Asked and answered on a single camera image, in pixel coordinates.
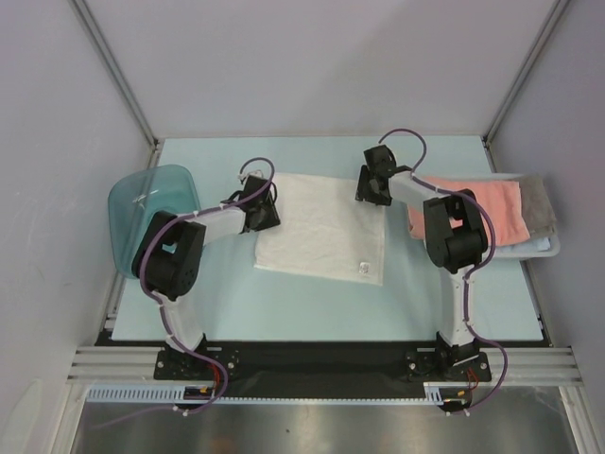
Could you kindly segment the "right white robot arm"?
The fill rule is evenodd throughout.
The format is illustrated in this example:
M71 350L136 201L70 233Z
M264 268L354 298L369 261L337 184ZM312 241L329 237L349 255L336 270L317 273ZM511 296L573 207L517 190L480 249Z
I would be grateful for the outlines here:
M472 283L473 274L493 257L493 223L473 191L446 189L419 178L413 168L398 166L385 145L365 150L364 159L357 201L380 206L401 201L423 215L423 244L441 279L435 367L443 378L458 379L479 355L470 317Z

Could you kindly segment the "pink towel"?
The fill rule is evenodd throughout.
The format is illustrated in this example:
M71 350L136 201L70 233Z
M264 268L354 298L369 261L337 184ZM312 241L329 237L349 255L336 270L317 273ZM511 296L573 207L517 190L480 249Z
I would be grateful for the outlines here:
M425 180L447 190L470 189L493 222L497 247L513 246L529 240L530 233L522 216L518 182L456 181L437 177L426 177Z

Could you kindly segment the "grey towel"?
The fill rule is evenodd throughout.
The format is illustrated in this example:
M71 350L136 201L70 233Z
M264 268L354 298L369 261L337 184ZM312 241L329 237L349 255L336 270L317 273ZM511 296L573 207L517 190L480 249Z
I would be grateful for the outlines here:
M539 175L522 175L514 179L521 194L521 214L531 239L556 234L556 215Z

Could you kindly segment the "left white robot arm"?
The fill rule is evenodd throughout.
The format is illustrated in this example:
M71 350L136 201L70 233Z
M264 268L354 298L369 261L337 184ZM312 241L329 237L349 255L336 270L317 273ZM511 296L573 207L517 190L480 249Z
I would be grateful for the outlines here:
M243 188L217 207L181 215L163 210L151 218L132 273L159 306L166 343L179 351L174 364L184 376L200 377L208 367L207 354L198 349L204 330L186 297L198 279L203 249L227 236L279 226L277 198L271 178L250 174Z

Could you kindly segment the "white towel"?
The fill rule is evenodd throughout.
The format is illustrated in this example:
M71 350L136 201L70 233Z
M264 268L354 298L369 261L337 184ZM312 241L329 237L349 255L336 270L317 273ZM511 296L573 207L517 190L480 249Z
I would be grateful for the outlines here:
M386 213L357 201L354 180L278 173L281 224L258 234L255 267L381 286Z

